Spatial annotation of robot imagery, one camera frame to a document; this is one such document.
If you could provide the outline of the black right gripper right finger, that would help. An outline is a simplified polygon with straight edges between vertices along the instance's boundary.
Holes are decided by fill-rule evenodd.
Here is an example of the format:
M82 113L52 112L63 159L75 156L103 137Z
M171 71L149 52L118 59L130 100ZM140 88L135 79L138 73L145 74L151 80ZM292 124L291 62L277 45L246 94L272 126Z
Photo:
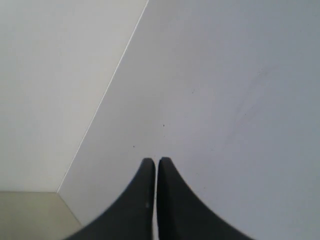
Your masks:
M158 163L156 215L160 240L250 239L193 193L169 157Z

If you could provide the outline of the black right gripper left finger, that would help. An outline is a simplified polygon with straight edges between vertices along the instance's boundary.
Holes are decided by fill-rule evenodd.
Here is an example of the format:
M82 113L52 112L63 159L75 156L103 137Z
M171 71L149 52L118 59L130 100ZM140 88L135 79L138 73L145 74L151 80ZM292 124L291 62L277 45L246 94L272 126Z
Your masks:
M129 185L105 212L69 240L152 240L156 167L144 158Z

